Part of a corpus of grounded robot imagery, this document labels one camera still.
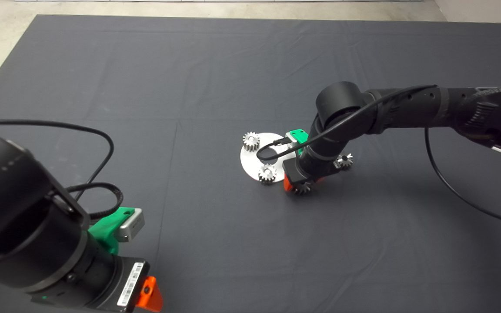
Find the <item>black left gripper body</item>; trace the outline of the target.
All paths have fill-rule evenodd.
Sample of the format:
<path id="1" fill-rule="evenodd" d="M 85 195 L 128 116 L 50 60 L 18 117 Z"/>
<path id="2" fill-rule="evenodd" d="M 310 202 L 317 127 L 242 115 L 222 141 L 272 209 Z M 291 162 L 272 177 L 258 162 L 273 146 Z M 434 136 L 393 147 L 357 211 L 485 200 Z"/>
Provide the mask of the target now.
<path id="1" fill-rule="evenodd" d="M 133 313 L 135 310 L 150 264 L 143 258 L 135 257 L 115 257 L 115 261 L 111 283 L 82 311 Z"/>

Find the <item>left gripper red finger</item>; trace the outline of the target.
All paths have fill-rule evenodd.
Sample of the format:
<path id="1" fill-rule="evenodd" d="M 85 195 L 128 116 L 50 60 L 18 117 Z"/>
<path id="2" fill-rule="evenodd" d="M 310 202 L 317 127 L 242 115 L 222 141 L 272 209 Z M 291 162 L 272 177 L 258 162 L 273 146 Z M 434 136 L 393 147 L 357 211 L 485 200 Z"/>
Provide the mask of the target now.
<path id="1" fill-rule="evenodd" d="M 161 313 L 163 305 L 164 301 L 157 279 L 154 276 L 147 276 L 137 300 L 137 308 L 153 313 Z"/>

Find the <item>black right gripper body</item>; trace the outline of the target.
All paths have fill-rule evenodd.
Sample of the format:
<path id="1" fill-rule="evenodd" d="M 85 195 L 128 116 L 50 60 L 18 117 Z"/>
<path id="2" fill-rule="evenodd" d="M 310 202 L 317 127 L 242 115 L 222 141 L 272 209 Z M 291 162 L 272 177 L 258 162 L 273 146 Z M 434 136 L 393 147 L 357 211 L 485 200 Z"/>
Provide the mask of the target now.
<path id="1" fill-rule="evenodd" d="M 283 167 L 287 180 L 291 184 L 314 182 L 336 173 L 333 162 L 314 158 L 287 159 L 284 161 Z"/>

